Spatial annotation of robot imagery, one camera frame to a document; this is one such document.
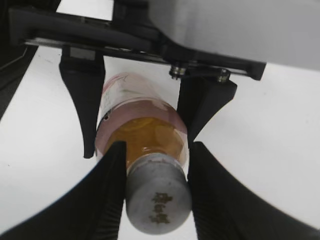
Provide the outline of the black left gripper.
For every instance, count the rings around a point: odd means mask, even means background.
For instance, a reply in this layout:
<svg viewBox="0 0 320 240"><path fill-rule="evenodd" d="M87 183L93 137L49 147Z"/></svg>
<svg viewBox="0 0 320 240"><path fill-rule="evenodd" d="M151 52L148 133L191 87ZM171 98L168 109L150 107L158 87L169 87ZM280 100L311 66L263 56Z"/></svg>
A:
<svg viewBox="0 0 320 240"><path fill-rule="evenodd" d="M175 79L210 77L227 81L246 76L259 81L266 63L194 50L173 42L150 21L145 0L117 0L113 20L13 6L8 10L10 41L62 49L61 78L75 106L83 157L95 152L97 120L105 80L104 57L170 66Z"/></svg>

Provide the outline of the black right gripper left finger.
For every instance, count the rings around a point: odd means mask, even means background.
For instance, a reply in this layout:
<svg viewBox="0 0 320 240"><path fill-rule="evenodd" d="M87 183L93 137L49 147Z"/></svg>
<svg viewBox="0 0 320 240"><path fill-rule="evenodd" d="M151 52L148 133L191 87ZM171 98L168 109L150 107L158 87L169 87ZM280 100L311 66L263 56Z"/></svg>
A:
<svg viewBox="0 0 320 240"><path fill-rule="evenodd" d="M126 186L126 144L117 141L74 188L1 234L2 240L116 240Z"/></svg>

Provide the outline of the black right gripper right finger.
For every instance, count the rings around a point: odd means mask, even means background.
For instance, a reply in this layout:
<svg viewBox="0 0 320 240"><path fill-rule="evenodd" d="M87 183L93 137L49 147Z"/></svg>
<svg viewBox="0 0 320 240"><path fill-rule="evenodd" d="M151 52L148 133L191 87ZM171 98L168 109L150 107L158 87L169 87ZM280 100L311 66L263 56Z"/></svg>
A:
<svg viewBox="0 0 320 240"><path fill-rule="evenodd" d="M273 207L233 177L202 142L189 148L188 184L199 240L318 240L320 231Z"/></svg>

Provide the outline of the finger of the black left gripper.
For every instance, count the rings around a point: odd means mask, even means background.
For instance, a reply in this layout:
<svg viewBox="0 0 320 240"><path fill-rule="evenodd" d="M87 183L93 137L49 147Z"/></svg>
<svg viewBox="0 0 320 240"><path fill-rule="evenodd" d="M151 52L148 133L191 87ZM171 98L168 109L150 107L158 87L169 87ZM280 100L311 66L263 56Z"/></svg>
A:
<svg viewBox="0 0 320 240"><path fill-rule="evenodd" d="M191 77L180 81L177 113L192 143L211 118L235 96L237 85L216 77Z"/></svg>

